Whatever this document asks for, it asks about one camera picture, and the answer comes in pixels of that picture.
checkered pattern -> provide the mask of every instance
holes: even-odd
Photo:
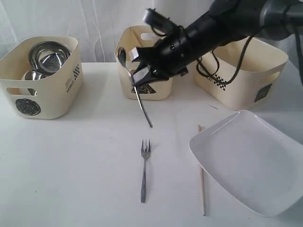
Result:
[[[78,78],[79,74],[80,74],[80,68],[79,68],[79,64],[78,64],[74,69],[75,80]]]
[[[216,79],[218,79],[220,82],[222,83],[226,83],[227,81],[222,79],[221,77],[217,76],[217,74],[215,75]],[[220,87],[221,89],[223,89],[223,91],[226,90],[226,85],[223,85],[221,83],[217,83],[216,81],[214,81],[214,84],[216,84],[218,87]]]

cream storage bin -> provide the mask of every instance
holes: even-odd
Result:
[[[24,81],[23,75],[31,70],[28,53],[37,43],[56,41],[67,46],[71,55],[55,74],[40,80]],[[70,108],[83,83],[78,41],[71,37],[40,36],[27,39],[0,61],[0,89],[13,110],[26,118],[54,119]],[[36,96],[22,95],[28,88]]]
[[[246,40],[233,42],[215,50],[214,53],[220,62],[220,69],[215,77],[221,81],[229,81],[232,78]],[[194,78],[200,87],[228,108],[244,110],[266,100],[287,61],[288,55],[283,51],[259,39],[252,39],[241,70],[231,84],[220,86],[198,72],[195,72]],[[211,53],[203,56],[203,64],[210,73],[217,69],[217,63]]]
[[[118,48],[124,47],[126,51],[126,66],[131,70],[137,69],[138,62],[131,62],[129,52],[135,47],[153,46],[156,42],[154,33],[149,26],[133,26],[126,29],[116,47],[115,57],[120,75],[121,87],[124,95],[130,99],[137,99],[134,88],[130,83],[126,69],[120,64],[118,60]],[[156,82],[141,86],[139,93],[143,100],[162,100],[169,96],[171,92],[172,80],[164,82]]]

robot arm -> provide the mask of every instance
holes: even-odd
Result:
[[[247,36],[283,40],[295,33],[300,39],[303,3],[299,0],[215,0],[209,11],[187,28],[177,26],[154,9],[147,10],[144,21],[154,32],[155,29],[163,32],[158,35],[164,38],[153,47],[130,51],[132,60],[140,62],[131,75],[133,86],[183,76],[188,73],[186,66],[191,62],[218,46]]]

black circular logo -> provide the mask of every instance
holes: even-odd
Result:
[[[16,107],[21,113],[29,116],[36,116],[41,113],[38,103],[27,98],[17,99]]]

fork handle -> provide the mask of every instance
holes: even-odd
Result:
[[[143,177],[141,186],[141,203],[146,202],[146,160],[144,160]]]

